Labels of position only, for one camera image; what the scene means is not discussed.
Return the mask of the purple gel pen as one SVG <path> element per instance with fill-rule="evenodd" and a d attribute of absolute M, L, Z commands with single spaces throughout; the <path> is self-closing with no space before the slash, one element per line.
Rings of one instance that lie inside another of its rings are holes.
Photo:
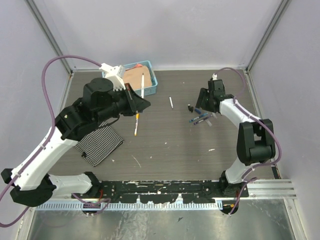
<path fill-rule="evenodd" d="M 207 119 L 208 119 L 208 118 L 205 117 L 205 118 L 203 118 L 203 119 L 201 119 L 201 120 L 198 120 L 198 121 L 194 122 L 193 125 L 197 125 L 197 124 L 199 124 L 199 123 L 202 123 L 203 121 L 205 121 L 205 120 L 207 120 Z"/>

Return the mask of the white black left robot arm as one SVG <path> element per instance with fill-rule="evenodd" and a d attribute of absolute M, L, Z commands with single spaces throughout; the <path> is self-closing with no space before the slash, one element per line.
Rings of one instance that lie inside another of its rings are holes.
<path fill-rule="evenodd" d="M 95 198 L 100 194 L 101 184 L 89 171 L 79 175 L 57 176 L 49 174 L 53 165 L 88 134 L 100 125 L 120 116 L 130 117 L 143 112 L 151 103 L 139 96 L 126 83 L 115 90 L 106 78 L 94 78 L 83 87 L 83 95 L 56 116 L 48 134 L 30 156 L 16 168 L 1 172 L 3 181 L 13 187 L 13 202 L 37 207 L 52 197 L 84 194 Z"/>

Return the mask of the white pen black tip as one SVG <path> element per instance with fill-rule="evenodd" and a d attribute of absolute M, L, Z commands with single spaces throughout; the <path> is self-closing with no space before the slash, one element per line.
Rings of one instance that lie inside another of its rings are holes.
<path fill-rule="evenodd" d="M 169 102 L 170 102 L 171 109 L 174 109 L 174 105 L 173 105 L 173 101 L 172 101 L 171 96 L 169 96 Z"/>

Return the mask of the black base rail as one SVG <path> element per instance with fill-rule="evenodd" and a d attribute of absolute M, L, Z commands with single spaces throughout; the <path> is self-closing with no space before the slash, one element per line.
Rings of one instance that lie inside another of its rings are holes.
<path fill-rule="evenodd" d="M 143 204 L 174 203 L 179 197 L 183 204 L 215 203 L 216 198 L 236 198 L 243 183 L 223 185 L 214 180 L 167 181 L 102 181 L 93 193 L 78 193 L 81 199 L 110 198 L 112 203 Z"/>

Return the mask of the peach folded cloth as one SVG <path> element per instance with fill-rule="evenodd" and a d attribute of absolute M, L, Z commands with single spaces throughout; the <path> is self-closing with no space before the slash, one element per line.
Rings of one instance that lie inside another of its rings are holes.
<path fill-rule="evenodd" d="M 126 69 L 123 81 L 129 83 L 134 91 L 140 90 L 142 74 L 144 74 L 144 87 L 151 87 L 153 84 L 149 68 L 141 63 L 134 64 L 133 67 Z"/>

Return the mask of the white pen blue end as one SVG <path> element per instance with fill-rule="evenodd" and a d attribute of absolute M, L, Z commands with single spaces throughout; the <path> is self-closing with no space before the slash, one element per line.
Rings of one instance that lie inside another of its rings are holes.
<path fill-rule="evenodd" d="M 141 76 L 141 98 L 144 98 L 144 91 L 145 91 L 145 76 L 144 73 Z"/>

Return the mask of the blue plastic basket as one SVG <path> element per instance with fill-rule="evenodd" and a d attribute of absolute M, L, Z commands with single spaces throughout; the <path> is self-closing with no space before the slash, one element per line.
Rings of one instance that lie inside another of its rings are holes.
<path fill-rule="evenodd" d="M 102 71 L 103 78 L 118 74 L 119 77 L 122 77 L 123 82 L 129 83 L 138 95 L 141 95 L 142 90 L 144 97 L 157 92 L 158 82 L 149 60 L 121 66 L 110 66 L 106 63 L 102 63 L 101 65 L 99 70 Z"/>

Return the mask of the cyan gel pen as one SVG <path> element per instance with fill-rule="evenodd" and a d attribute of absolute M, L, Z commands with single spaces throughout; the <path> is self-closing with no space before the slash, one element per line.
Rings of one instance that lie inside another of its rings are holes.
<path fill-rule="evenodd" d="M 203 118 L 204 116 L 208 115 L 208 113 L 203 113 L 203 114 L 200 114 L 199 116 L 189 120 L 189 123 L 192 123 L 192 122 L 195 122 L 196 120 L 200 119 L 200 118 Z"/>

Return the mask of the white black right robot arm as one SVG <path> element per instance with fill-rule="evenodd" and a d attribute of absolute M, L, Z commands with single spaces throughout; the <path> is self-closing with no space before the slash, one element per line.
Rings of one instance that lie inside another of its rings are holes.
<path fill-rule="evenodd" d="M 218 182 L 221 194 L 232 197 L 251 171 L 275 157 L 273 123 L 270 119 L 260 119 L 243 108 L 232 94 L 226 93 L 221 79 L 210 79 L 208 88 L 200 89 L 195 107 L 226 117 L 238 129 L 237 158 L 222 172 Z"/>

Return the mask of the white pen yellow end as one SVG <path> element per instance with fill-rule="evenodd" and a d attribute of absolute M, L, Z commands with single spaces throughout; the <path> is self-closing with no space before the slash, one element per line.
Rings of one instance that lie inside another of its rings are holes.
<path fill-rule="evenodd" d="M 134 136 L 137 136 L 137 133 L 138 133 L 139 117 L 140 117 L 140 114 L 137 113 L 137 114 L 135 115 Z"/>

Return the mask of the black white striped cloth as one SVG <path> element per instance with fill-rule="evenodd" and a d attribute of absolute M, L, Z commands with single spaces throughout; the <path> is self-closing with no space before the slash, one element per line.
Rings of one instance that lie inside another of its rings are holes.
<path fill-rule="evenodd" d="M 80 140 L 74 148 L 87 163 L 96 167 L 123 143 L 124 139 L 105 121 L 97 130 Z"/>

